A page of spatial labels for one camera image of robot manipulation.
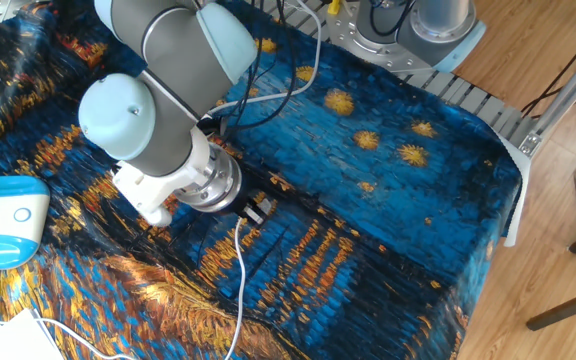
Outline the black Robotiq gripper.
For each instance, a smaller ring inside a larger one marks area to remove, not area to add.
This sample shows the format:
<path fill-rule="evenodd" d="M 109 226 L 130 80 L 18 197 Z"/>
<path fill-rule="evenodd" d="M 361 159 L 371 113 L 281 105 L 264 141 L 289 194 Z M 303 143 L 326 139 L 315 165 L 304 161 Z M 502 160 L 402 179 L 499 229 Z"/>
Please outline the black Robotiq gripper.
<path fill-rule="evenodd" d="M 218 214 L 236 213 L 246 216 L 256 224 L 262 224 L 265 221 L 265 217 L 274 212 L 277 201 L 271 198 L 264 198 L 258 203 L 254 200 L 256 193 L 257 190 L 255 188 L 243 185 L 235 199 L 225 208 L 219 210 Z"/>

